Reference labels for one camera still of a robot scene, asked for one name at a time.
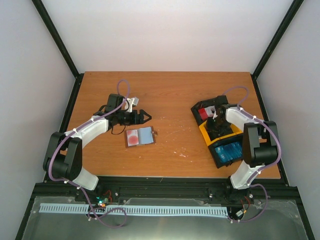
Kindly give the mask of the brown leather card holder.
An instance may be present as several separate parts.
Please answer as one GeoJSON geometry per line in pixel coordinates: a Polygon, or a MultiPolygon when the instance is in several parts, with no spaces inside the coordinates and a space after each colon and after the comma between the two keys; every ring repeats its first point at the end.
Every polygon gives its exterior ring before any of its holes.
{"type": "Polygon", "coordinates": [[[158,135],[158,132],[154,130],[152,126],[147,127],[141,127],[136,129],[129,129],[129,130],[138,130],[138,138],[139,138],[139,144],[135,146],[128,147],[127,145],[127,139],[126,139],[126,131],[124,132],[124,140],[125,140],[125,147],[126,148],[132,148],[132,147],[138,147],[138,146],[144,146],[144,145],[151,145],[156,143],[156,136],[158,135]]]}

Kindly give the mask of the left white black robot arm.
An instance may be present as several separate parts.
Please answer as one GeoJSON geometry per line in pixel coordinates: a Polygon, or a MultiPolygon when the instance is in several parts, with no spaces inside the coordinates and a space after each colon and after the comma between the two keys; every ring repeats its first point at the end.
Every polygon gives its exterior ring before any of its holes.
{"type": "Polygon", "coordinates": [[[139,99],[110,94],[105,105],[82,125],[66,132],[54,132],[49,139],[43,169],[53,181],[73,182],[86,189],[92,201],[103,198],[104,188],[98,185],[99,178],[83,167],[83,148],[114,126],[142,125],[152,119],[143,109],[135,110],[139,99]]]}

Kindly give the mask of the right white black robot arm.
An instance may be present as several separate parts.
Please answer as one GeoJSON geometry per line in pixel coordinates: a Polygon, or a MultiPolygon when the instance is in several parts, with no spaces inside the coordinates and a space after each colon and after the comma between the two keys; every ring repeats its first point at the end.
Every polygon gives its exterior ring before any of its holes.
{"type": "Polygon", "coordinates": [[[261,172],[281,158],[277,125],[248,113],[238,104],[230,104],[225,95],[209,101],[203,123],[207,147],[218,168],[240,161],[225,183],[225,198],[244,196],[261,172]]]}

